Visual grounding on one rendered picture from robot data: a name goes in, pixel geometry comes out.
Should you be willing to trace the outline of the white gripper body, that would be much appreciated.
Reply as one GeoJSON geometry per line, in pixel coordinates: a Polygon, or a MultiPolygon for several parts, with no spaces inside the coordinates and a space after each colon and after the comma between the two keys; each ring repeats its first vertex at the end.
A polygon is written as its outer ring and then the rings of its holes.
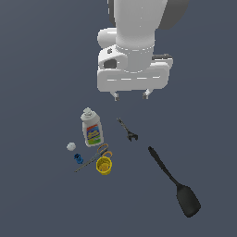
{"type": "Polygon", "coordinates": [[[173,57],[169,54],[154,55],[142,65],[147,69],[127,71],[129,52],[119,52],[115,47],[103,49],[98,56],[97,88],[100,92],[163,89],[168,84],[173,57]]]}

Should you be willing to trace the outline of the dark adjustable wrench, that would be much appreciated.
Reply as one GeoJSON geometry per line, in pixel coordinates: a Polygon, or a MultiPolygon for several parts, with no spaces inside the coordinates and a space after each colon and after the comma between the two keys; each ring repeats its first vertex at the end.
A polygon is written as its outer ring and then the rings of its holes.
{"type": "Polygon", "coordinates": [[[128,133],[127,138],[130,141],[132,141],[132,139],[138,140],[138,135],[133,133],[133,132],[131,132],[120,118],[118,118],[118,122],[125,129],[125,131],[128,133]]]}

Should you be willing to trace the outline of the white bleach cleanser bottle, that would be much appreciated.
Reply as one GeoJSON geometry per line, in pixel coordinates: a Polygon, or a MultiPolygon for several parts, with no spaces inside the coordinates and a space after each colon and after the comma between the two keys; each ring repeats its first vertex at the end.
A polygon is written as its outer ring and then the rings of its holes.
{"type": "Polygon", "coordinates": [[[102,144],[104,136],[100,117],[89,107],[86,107],[81,115],[81,121],[85,144],[88,147],[102,144]]]}

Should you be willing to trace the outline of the yellow cup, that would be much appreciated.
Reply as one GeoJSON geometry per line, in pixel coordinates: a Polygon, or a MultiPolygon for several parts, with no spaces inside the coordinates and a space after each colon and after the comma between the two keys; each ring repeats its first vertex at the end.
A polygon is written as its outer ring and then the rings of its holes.
{"type": "Polygon", "coordinates": [[[102,175],[108,175],[111,172],[112,161],[109,157],[102,156],[96,161],[96,170],[102,175]]]}

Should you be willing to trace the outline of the black spatula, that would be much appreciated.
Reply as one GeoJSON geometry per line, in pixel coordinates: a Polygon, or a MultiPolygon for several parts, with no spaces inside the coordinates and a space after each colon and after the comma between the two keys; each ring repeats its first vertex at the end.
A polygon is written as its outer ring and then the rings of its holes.
{"type": "Polygon", "coordinates": [[[165,164],[160,159],[158,153],[156,150],[149,146],[148,151],[150,155],[153,157],[153,159],[156,161],[156,163],[160,166],[160,168],[167,174],[167,176],[170,178],[170,180],[176,185],[177,187],[177,200],[181,207],[181,210],[183,214],[187,218],[191,218],[194,216],[201,208],[201,204],[196,197],[193,190],[186,185],[183,185],[176,181],[176,179],[171,175],[171,173],[166,168],[165,164]]]}

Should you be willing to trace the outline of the orange-handled scissors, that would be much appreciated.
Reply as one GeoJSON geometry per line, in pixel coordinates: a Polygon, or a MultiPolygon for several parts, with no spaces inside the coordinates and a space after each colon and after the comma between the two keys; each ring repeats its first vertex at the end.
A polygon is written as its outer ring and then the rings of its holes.
{"type": "Polygon", "coordinates": [[[104,143],[104,144],[100,145],[99,148],[97,149],[95,155],[92,158],[90,158],[88,161],[86,161],[84,164],[80,165],[76,169],[76,172],[78,172],[82,168],[88,166],[89,164],[93,163],[94,161],[98,160],[100,157],[102,157],[105,154],[110,154],[111,156],[113,156],[113,153],[108,150],[108,144],[107,143],[104,143]]]}

